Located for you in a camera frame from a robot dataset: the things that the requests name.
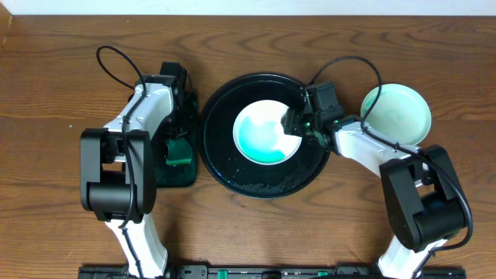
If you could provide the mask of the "green and yellow sponge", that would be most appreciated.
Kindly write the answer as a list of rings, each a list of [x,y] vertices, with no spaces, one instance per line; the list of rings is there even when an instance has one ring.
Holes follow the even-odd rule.
[[[166,164],[169,166],[189,164],[192,162],[193,150],[185,138],[167,139]]]

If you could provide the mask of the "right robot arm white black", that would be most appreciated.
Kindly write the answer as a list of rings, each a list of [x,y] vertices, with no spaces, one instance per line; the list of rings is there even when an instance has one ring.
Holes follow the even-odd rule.
[[[377,262],[382,277],[419,278],[436,252],[461,229],[472,230],[470,207],[448,153],[441,146],[402,146],[356,115],[288,109],[284,133],[356,161],[381,179],[394,233]]]

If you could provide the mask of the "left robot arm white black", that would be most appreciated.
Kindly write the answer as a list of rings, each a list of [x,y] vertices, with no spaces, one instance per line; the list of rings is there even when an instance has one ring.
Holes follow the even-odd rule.
[[[158,189],[196,180],[198,108],[190,83],[183,68],[142,75],[111,122],[81,134],[81,204],[119,241],[129,263],[122,276],[160,278],[167,269],[152,210]]]

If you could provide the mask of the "white plate with green stain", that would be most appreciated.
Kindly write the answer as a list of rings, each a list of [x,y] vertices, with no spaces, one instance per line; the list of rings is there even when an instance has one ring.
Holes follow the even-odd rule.
[[[289,107],[274,100],[246,106],[236,117],[232,137],[237,150],[260,165],[285,162],[299,149],[302,138],[284,133],[281,120]]]

